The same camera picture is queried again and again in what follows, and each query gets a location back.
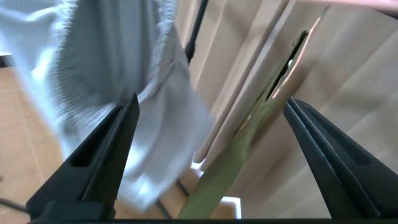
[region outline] green strap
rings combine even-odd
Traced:
[[[253,109],[236,131],[232,141],[201,176],[195,190],[189,196],[188,202],[181,209],[178,218],[210,218],[225,192],[232,186],[245,160],[248,158],[251,143],[257,132],[262,124],[269,119],[271,113],[274,112],[277,100],[268,99],[268,96],[278,86],[278,82],[283,80],[281,73],[287,74],[290,72],[293,66],[289,66],[287,71],[284,72],[284,65],[289,62],[291,57],[293,57],[294,61],[292,65],[295,63],[297,52],[300,53],[302,43],[307,38],[307,35],[300,38],[302,38],[300,39],[302,41],[295,47],[292,52],[293,56],[291,55],[287,62],[280,67],[278,73],[271,78]]]

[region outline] floor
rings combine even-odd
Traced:
[[[21,90],[13,69],[0,68],[0,197],[25,204],[61,163],[55,136]],[[161,201],[172,217],[176,217],[186,198],[173,186]],[[115,209],[116,218],[163,218],[155,206],[146,213],[138,213],[116,202]],[[221,203],[212,216],[234,217],[235,208],[228,203]],[[0,223],[28,221],[28,215],[0,207]]]

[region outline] beige curtain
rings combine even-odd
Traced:
[[[183,44],[199,1],[180,1]],[[205,170],[225,147],[266,81],[325,4],[209,1],[192,60],[192,83],[215,117],[195,155]],[[385,165],[398,172],[398,21],[371,9],[332,5],[297,73],[306,101]],[[259,140],[229,191],[243,218],[329,217],[315,179],[280,115]]]

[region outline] gray cloth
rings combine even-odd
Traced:
[[[141,210],[175,182],[211,126],[190,86],[175,11],[171,0],[0,0],[18,75],[64,158],[116,103],[138,94],[118,198]]]

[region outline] tiled floor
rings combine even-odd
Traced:
[[[21,90],[12,68],[0,68],[0,197],[25,204],[61,163],[55,136]],[[186,198],[172,187],[161,200],[170,214],[177,217]],[[116,218],[163,217],[155,206],[146,213],[137,213],[116,202],[115,209]],[[234,217],[231,205],[221,204],[217,210],[213,218]],[[28,215],[0,206],[1,224],[28,221]]]

